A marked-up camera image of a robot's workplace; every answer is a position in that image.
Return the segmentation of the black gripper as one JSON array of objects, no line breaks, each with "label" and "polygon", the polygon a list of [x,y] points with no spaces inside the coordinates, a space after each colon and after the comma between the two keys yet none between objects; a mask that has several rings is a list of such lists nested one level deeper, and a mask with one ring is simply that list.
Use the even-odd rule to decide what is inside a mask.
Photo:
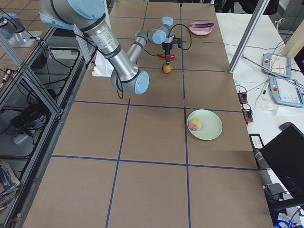
[{"label": "black gripper", "polygon": [[177,44],[179,48],[182,47],[182,39],[176,37],[175,35],[172,35],[165,39],[165,41],[162,43],[162,49],[164,50],[164,53],[166,55],[166,64],[170,64],[170,51],[173,48],[173,45]]}]

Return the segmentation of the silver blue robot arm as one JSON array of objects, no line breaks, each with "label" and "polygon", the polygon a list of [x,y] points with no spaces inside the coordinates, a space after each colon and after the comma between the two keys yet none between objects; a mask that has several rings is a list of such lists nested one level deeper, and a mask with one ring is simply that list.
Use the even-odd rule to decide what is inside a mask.
[{"label": "silver blue robot arm", "polygon": [[128,52],[112,33],[106,22],[106,8],[102,0],[41,0],[40,18],[45,24],[71,30],[77,26],[89,35],[114,70],[111,81],[116,90],[143,94],[149,86],[149,75],[141,71],[136,60],[147,41],[138,36]]},{"label": "silver blue robot arm", "polygon": [[165,69],[171,67],[171,49],[174,44],[181,48],[182,39],[178,38],[173,33],[173,18],[166,16],[161,19],[161,25],[156,29],[139,30],[135,34],[135,41],[131,44],[130,49],[127,51],[127,56],[132,63],[135,63],[143,52],[145,45],[148,42],[153,42],[157,45],[162,45],[164,50],[165,63],[162,66],[163,72],[168,73]]}]

